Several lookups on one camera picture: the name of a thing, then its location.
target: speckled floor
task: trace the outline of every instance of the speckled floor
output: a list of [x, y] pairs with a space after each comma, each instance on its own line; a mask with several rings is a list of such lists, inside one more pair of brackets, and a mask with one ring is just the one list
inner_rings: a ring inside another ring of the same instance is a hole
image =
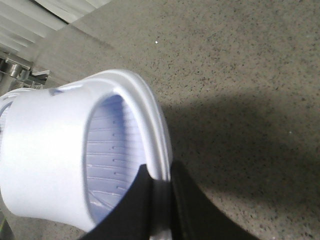
[[[139, 73], [175, 158], [214, 204], [262, 240], [320, 239], [318, 1], [115, 0], [21, 56], [50, 69], [53, 87]], [[9, 221], [18, 239], [82, 234]]]

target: gray floor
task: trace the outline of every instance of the gray floor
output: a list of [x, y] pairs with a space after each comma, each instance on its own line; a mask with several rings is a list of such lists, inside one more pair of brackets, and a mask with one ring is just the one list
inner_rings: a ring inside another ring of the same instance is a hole
[[[115, 0], [21, 56], [50, 69], [52, 87], [139, 73], [214, 204], [262, 240], [320, 239], [319, 31], [315, 0]], [[82, 234], [9, 222], [24, 240]]]

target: granite floor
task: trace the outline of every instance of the granite floor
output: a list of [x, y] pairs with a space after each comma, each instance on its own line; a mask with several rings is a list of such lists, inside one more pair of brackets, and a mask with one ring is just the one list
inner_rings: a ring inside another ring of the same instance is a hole
[[[320, 239], [319, 1], [114, 0], [20, 56], [47, 87], [139, 73], [215, 205], [262, 240]], [[83, 234], [7, 214], [18, 240]]]

